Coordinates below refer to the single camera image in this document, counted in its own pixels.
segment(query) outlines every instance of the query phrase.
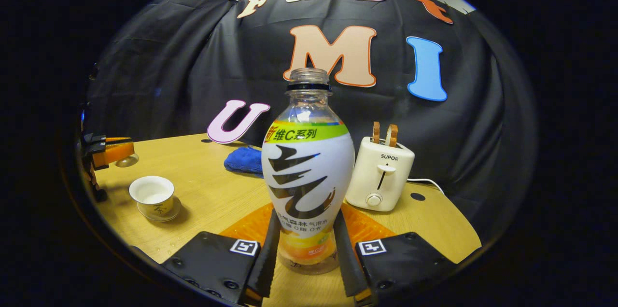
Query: saucer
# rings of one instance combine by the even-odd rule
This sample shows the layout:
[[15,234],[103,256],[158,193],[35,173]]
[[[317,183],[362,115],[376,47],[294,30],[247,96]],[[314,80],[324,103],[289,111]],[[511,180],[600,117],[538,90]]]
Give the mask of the saucer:
[[170,220],[174,219],[176,217],[176,215],[178,215],[181,212],[181,208],[183,207],[181,205],[181,200],[179,200],[178,197],[173,195],[172,199],[174,200],[174,206],[173,206],[172,210],[170,210],[168,214],[163,215],[163,216],[156,215],[156,214],[146,215],[145,212],[141,211],[142,205],[139,202],[137,203],[137,210],[139,210],[140,213],[144,217],[146,217],[146,219],[150,219],[152,221],[170,221]]

